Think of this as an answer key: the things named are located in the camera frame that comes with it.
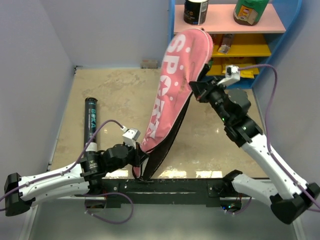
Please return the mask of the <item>pink racket bag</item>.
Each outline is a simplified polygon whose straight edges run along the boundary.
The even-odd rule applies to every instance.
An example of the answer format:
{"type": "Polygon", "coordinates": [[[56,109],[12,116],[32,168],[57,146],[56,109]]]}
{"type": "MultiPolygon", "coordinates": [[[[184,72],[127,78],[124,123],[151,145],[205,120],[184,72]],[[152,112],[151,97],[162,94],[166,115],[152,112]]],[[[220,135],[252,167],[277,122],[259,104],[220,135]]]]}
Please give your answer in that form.
{"type": "Polygon", "coordinates": [[[204,76],[214,43],[210,35],[189,28],[173,37],[162,59],[153,110],[140,147],[148,159],[132,168],[135,179],[149,180],[169,153],[192,96],[190,82],[204,76]]]}

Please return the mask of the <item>black shuttlecock tube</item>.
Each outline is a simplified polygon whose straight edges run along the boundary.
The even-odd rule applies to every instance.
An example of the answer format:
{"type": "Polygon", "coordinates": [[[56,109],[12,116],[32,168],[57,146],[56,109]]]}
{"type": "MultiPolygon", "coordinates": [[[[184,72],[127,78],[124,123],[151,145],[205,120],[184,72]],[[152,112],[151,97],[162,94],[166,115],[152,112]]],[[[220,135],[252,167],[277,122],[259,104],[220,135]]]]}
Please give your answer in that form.
{"type": "MultiPolygon", "coordinates": [[[[94,97],[87,97],[85,99],[84,108],[84,146],[91,139],[95,131],[97,130],[97,102],[94,97]]],[[[92,142],[88,145],[84,155],[87,156],[98,150],[97,137],[95,136],[92,142]]]]}

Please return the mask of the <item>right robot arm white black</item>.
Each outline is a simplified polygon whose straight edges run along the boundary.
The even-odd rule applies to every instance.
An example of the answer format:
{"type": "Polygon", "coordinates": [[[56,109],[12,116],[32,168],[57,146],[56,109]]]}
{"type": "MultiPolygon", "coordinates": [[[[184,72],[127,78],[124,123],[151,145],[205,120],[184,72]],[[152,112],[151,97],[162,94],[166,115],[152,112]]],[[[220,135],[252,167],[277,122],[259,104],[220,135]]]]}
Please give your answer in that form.
{"type": "Polygon", "coordinates": [[[270,207],[284,224],[293,223],[320,194],[317,183],[308,183],[268,146],[267,136],[248,115],[251,102],[242,89],[225,90],[215,81],[191,81],[192,93],[200,103],[209,103],[224,124],[228,138],[247,153],[271,180],[271,185],[233,170],[216,189],[221,196],[237,193],[253,197],[270,207]]]}

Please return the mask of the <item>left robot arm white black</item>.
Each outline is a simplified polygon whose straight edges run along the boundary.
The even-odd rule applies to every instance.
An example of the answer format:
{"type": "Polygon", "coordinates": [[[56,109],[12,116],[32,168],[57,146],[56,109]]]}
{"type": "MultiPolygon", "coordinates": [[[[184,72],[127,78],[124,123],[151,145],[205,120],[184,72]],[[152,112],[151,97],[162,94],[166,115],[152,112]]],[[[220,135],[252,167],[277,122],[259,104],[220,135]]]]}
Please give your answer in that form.
{"type": "Polygon", "coordinates": [[[7,176],[4,185],[3,211],[7,217],[27,212],[49,199],[67,195],[99,196],[104,190],[101,182],[106,174],[127,165],[140,167],[149,155],[140,145],[116,144],[106,150],[89,153],[65,167],[33,176],[17,172],[7,176]]]}

